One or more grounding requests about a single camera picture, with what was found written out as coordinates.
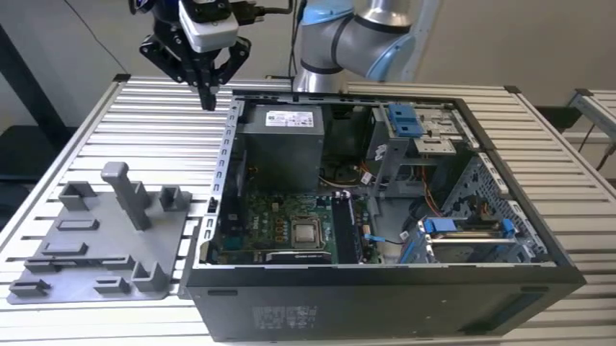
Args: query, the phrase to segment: circuit board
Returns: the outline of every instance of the circuit board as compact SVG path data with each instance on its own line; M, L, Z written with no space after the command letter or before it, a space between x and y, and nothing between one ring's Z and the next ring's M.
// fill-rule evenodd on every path
M221 263L260 264L268 253L284 251L328 252L339 263L332 203L329 196L245 196L244 231L222 235ZM371 223L364 198L353 200L353 212L361 231Z

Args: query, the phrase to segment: blue drive bracket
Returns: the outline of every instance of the blue drive bracket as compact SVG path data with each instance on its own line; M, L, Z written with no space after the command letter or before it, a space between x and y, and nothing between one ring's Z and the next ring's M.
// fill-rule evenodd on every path
M424 135L424 127L413 106L391 103L388 109L388 117L395 126L396 135L399 137L420 138Z

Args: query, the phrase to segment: metal frame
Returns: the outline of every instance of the metal frame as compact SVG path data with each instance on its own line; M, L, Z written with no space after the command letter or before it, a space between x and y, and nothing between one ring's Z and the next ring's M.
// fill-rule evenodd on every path
M588 285L551 306L504 337L443 340L355 340L324 345L486 345L612 346L616 342L616 211L615 195L592 174L563 136L519 97L499 86L352 83L356 94L460 97L478 117L522 189L543 215L563 248L583 271ZM47 345L213 345L209 330L192 301L178 299L178 284L162 301L11 306L4 284L23 270L21 257L34 253L55 216L59 184L67 179L102 183L91 170L122 157L146 188L180 184L194 193L185 235L208 208L232 89L289 90L289 82L234 81L220 92L220 107L204 112L186 85L166 79L133 77L114 83L55 165L43 177L6 230L0 232L0 340L42 340ZM534 131L535 139L526 137ZM181 279L190 239L180 249L174 279Z
M578 89L570 106L578 108L611 140L616 141L616 92Z

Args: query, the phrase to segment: orange wire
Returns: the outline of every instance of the orange wire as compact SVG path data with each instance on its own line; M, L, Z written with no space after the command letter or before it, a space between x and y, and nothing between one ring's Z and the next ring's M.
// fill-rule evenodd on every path
M439 207L436 206L435 198L432 196L431 189L428 188L428 183L425 182L425 167L421 167L421 180L424 182L424 196L425 196L425 203L432 209L432 212L441 217L443 214L439 212Z

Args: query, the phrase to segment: motherboard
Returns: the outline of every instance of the motherboard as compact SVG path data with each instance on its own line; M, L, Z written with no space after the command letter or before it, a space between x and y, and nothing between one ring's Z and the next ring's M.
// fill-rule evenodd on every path
M341 258L351 258L356 263L375 261L376 252L369 244L363 243L361 235L371 227L365 197L356 197L351 204L345 203L349 207L343 213L337 212L337 205L333 208L337 201L332 196L320 195L248 194L244 197L245 213L238 216L244 219L244 227L222 235L220 262L238 265L269 263L273 254L278 257L309 254L324 264L340 263ZM337 238L345 241L337 244ZM349 239L357 246L349 248Z

